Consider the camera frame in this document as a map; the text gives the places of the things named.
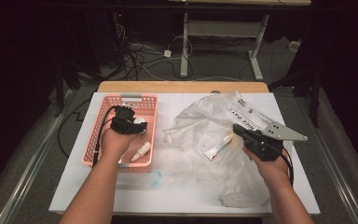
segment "translucent plastic bag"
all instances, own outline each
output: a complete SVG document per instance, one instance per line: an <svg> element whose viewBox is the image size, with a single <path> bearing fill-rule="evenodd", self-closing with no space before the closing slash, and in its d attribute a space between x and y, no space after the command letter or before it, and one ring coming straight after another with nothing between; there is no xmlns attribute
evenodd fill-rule
<svg viewBox="0 0 358 224"><path fill-rule="evenodd" d="M254 207L265 203L269 191L263 178L242 151L242 139L232 140L210 161L203 153L232 133L239 123L246 129L265 129L272 119L244 101L237 91L211 95L190 105L164 130L164 142L193 150L193 176L199 182L219 188L219 201L228 207Z"/></svg>

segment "gray carpet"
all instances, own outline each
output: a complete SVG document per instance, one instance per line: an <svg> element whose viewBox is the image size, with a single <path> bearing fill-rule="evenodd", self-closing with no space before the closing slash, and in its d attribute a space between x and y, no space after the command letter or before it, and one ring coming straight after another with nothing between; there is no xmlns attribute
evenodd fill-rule
<svg viewBox="0 0 358 224"><path fill-rule="evenodd" d="M257 59L266 83L271 83L271 81L284 77L286 74L295 56L293 52L287 50L288 43L287 40L283 39L274 44L264 43L262 45ZM219 77L207 80L232 81L232 79L222 78L230 77L243 81L255 81L249 61L246 60L246 50L251 49L252 45L252 41L245 40L237 47L217 49L207 56L197 56L197 54L206 53L209 49L194 51L194 55L190 56L194 72L191 80ZM164 50L159 45L150 44L150 46L160 52ZM145 57L148 60L153 60L157 56L147 54ZM173 62L175 72L179 74L179 62L173 60L170 60L170 62ZM106 66L103 67L103 70L106 73L109 72L109 68ZM172 67L168 63L150 67L148 71L160 79L178 80L172 75ZM146 71L139 74L139 80L156 80L155 77L152 77ZM67 111L73 111L78 105L89 99L97 86L98 83L83 80L81 88L74 93L73 102L71 104L67 102L67 106L69 106ZM335 181L335 174L330 171L328 160L324 158L325 155L322 150L324 146L321 146L321 141L318 139L317 133L323 137L325 147L328 147L328 150L334 155L340 175L351 188L352 196L358 205L358 156L337 116L331 109L323 90L318 112L320 128L317 130L310 125L307 114L304 113L304 106L309 104L307 97L293 97L290 88L278 88L274 91L274 94L286 125L309 137L307 142L296 143L296 150L322 212L313 219L317 223L358 223L358 220L354 218L358 216L355 214L353 217L351 214L352 208L348 207L344 203L345 200L341 198L340 182ZM54 93L52 93L51 102L54 101ZM23 138L8 162L5 171L1 174L0 213L21 179L28 162L54 123L55 109L56 105L52 104ZM66 153L70 153L78 130L81 127L81 119L87 109L88 104L78 108L77 112L80 112L79 121L76 121L76 115L71 115L62 127L60 137L62 138L62 147ZM57 223L60 218L60 215L48 211L54 190L59 183L66 163L66 158L60 151L56 134L48 144L46 158L44 158L34 182L29 190L25 192L26 197L23 201L19 201L21 206L14 212L16 216L11 219L13 223ZM190 220L179 220L179 222L186 223L190 222ZM273 223L273 221L271 218L263 218L263 223Z"/></svg>

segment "white tabletop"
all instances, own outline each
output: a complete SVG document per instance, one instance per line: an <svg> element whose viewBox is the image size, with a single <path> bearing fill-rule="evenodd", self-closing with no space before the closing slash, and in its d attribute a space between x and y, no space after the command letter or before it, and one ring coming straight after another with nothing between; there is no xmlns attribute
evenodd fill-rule
<svg viewBox="0 0 358 224"><path fill-rule="evenodd" d="M271 214L270 203L250 208L231 208L218 201L218 190L196 181L192 176L190 152L178 150L163 143L162 130L173 126L174 118L183 109L210 93L155 93L158 96L152 172L147 174L119 174L115 198L115 214L150 216L220 216L262 217ZM63 212L75 197L90 173L81 163L94 120L106 92L94 93L89 111L77 136L74 148L63 171L49 211ZM271 118L284 123L272 93L243 93L249 103L265 111ZM296 150L292 149L295 169L294 188L310 214L320 210L310 188Z"/></svg>

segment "basket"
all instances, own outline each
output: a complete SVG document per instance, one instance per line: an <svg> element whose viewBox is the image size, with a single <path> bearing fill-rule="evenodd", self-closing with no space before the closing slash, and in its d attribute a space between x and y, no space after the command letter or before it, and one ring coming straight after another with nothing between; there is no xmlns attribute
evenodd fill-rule
<svg viewBox="0 0 358 224"><path fill-rule="evenodd" d="M118 163L119 172L133 172L133 173L147 173L151 171L151 162L153 156L154 147L154 133L156 127L156 115L158 97L152 94L107 94L104 96L101 107L99 109L97 118L94 122L87 147L85 148L82 163L88 166L92 166L94 149L97 144L98 133L101 125L103 125L103 117L106 111L113 105L129 105L135 112L135 118L144 118L147 122L147 132L141 134L132 140L128 150L121 156L121 160ZM110 120L115 116L115 110L112 110L107 116L106 120ZM110 128L110 121L107 122L103 129ZM136 161L131 161L132 156L136 150L145 142L149 142L151 145L150 150L141 158Z"/></svg>

